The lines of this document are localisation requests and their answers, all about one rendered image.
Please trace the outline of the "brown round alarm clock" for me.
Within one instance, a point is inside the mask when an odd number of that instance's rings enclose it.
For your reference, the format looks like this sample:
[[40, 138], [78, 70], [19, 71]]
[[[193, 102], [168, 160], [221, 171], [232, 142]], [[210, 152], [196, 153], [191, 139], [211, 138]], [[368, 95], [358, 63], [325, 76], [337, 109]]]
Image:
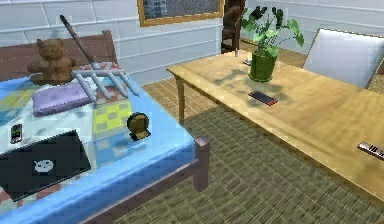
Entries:
[[132, 115], [130, 115], [129, 118], [127, 119], [126, 126], [130, 131], [130, 137], [134, 141], [141, 140], [151, 135], [151, 133], [148, 130], [149, 118], [144, 113], [135, 112]]

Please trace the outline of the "black and red flat device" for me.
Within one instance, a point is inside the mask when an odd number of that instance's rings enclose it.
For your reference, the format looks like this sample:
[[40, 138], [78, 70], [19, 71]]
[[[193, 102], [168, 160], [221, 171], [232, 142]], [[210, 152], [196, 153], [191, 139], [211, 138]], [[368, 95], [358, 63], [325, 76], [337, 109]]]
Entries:
[[260, 91], [253, 91], [253, 92], [250, 92], [249, 93], [249, 96], [268, 105], [268, 106], [272, 106], [274, 105], [275, 103], [277, 103], [277, 100], [275, 98], [272, 98]]

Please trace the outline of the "green potted house plant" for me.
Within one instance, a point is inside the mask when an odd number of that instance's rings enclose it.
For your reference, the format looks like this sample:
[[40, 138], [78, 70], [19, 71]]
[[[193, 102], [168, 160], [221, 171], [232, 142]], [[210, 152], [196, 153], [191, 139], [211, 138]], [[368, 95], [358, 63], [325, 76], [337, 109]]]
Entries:
[[251, 54], [249, 78], [256, 82], [269, 82], [278, 57], [278, 46], [290, 39], [302, 47], [304, 35], [295, 19], [285, 19], [281, 8], [257, 6], [253, 10], [244, 8], [241, 27], [252, 32], [252, 41], [257, 48]]

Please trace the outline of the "dark brown wooden furniture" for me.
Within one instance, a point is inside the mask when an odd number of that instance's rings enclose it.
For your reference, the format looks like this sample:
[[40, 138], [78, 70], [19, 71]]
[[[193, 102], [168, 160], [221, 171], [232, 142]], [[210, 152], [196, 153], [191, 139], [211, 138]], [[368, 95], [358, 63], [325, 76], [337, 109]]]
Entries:
[[239, 48], [241, 14], [245, 0], [225, 0], [221, 53], [235, 51]]

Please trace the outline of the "grey rake-shaped tool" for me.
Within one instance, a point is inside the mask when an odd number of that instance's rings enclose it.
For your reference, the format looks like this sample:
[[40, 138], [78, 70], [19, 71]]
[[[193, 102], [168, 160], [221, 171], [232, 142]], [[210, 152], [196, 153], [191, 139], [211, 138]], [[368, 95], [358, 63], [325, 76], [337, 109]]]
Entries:
[[103, 94], [103, 96], [106, 99], [110, 99], [111, 95], [107, 91], [106, 87], [102, 84], [101, 79], [102, 78], [108, 78], [111, 83], [116, 87], [116, 89], [120, 92], [120, 94], [127, 98], [128, 92], [124, 89], [122, 84], [119, 82], [118, 78], [120, 78], [123, 83], [126, 85], [126, 87], [130, 90], [130, 92], [138, 96], [139, 92], [137, 89], [134, 88], [132, 83], [129, 81], [129, 79], [126, 76], [126, 73], [123, 69], [117, 68], [113, 69], [112, 67], [104, 68], [101, 66], [99, 62], [97, 62], [91, 54], [86, 49], [86, 46], [83, 44], [83, 42], [78, 37], [77, 33], [73, 30], [70, 23], [67, 21], [66, 17], [64, 15], [59, 16], [61, 22], [66, 27], [67, 31], [70, 33], [76, 44], [78, 45], [79, 49], [84, 54], [85, 58], [90, 63], [90, 69], [89, 70], [73, 70], [72, 76], [78, 81], [80, 86], [83, 88], [84, 92], [88, 96], [88, 98], [92, 102], [97, 101], [97, 94], [94, 93], [91, 89], [91, 87], [86, 83], [86, 78], [91, 78], [95, 85], [97, 86], [98, 90]]

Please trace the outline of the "gold framed picture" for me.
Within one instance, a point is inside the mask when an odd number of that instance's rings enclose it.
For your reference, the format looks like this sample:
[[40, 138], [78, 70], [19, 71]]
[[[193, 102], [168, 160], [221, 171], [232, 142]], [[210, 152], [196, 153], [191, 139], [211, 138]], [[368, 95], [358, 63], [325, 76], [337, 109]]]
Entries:
[[215, 19], [224, 0], [137, 0], [141, 27]]

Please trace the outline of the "light wooden table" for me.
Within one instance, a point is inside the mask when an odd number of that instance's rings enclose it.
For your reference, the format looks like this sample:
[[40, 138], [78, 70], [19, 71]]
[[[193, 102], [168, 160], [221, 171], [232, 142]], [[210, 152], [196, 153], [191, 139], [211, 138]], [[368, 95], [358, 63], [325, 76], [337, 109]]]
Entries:
[[[384, 161], [357, 148], [367, 142], [384, 149], [384, 95], [283, 62], [275, 64], [271, 81], [255, 82], [244, 64], [250, 56], [241, 50], [169, 66], [178, 88], [179, 120], [184, 120], [188, 85], [384, 203]], [[250, 97], [253, 91], [277, 103], [268, 106]]]

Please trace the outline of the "purple pillow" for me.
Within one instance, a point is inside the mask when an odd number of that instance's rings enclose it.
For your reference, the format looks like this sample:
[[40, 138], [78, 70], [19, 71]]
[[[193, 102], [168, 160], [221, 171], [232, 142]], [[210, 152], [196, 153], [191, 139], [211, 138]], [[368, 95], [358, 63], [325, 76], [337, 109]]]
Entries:
[[32, 101], [35, 117], [53, 115], [92, 103], [78, 82], [38, 91], [32, 96]]

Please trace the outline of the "brown teddy bear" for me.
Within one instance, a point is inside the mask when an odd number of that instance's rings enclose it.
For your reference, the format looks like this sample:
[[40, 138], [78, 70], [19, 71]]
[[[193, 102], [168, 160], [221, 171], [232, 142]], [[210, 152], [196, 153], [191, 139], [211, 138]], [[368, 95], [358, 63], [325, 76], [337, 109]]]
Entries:
[[64, 41], [61, 38], [37, 40], [41, 60], [27, 65], [32, 74], [30, 81], [36, 85], [64, 85], [73, 80], [74, 59], [64, 56]]

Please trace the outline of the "white chair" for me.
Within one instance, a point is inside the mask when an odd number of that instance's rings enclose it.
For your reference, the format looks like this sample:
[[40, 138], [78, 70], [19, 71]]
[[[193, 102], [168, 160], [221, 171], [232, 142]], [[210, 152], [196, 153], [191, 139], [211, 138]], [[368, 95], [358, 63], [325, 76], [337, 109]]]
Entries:
[[366, 88], [384, 57], [384, 37], [319, 28], [303, 69]]

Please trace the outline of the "black laptop with white logo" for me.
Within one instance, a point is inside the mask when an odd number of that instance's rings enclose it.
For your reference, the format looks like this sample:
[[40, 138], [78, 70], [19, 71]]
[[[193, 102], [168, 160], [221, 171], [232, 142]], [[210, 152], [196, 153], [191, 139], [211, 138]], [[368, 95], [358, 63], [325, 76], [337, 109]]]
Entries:
[[91, 169], [75, 130], [0, 155], [0, 186], [13, 202]]

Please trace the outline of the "black mobile phone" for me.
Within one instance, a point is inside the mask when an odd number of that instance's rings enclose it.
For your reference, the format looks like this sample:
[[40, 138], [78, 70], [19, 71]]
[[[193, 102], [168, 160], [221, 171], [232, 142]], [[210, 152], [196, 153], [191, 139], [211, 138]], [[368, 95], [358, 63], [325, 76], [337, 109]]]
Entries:
[[22, 125], [15, 124], [11, 127], [11, 144], [15, 144], [22, 141]]

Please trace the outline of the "grey remote control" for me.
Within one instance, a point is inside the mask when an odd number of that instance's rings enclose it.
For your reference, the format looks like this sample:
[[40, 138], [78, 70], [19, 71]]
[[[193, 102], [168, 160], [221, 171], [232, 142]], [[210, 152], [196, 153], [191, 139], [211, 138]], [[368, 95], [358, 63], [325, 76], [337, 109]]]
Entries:
[[375, 158], [378, 158], [382, 161], [384, 161], [384, 150], [383, 149], [380, 149], [370, 143], [367, 143], [367, 142], [361, 142], [357, 148], [359, 150], [362, 150], [372, 156], [374, 156]]

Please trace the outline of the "blue bed with brown frame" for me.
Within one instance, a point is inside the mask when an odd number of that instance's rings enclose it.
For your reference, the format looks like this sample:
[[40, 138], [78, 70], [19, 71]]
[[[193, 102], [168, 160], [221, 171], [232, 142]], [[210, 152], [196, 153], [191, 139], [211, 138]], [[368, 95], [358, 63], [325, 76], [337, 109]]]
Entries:
[[149, 118], [150, 136], [133, 141], [126, 128], [94, 129], [93, 107], [36, 118], [27, 65], [37, 60], [36, 44], [0, 47], [0, 127], [24, 124], [24, 139], [35, 141], [75, 130], [83, 141], [91, 170], [55, 186], [49, 195], [0, 203], [0, 224], [112, 224], [187, 178], [198, 191], [208, 186], [210, 144], [193, 138], [145, 91], [131, 99]]

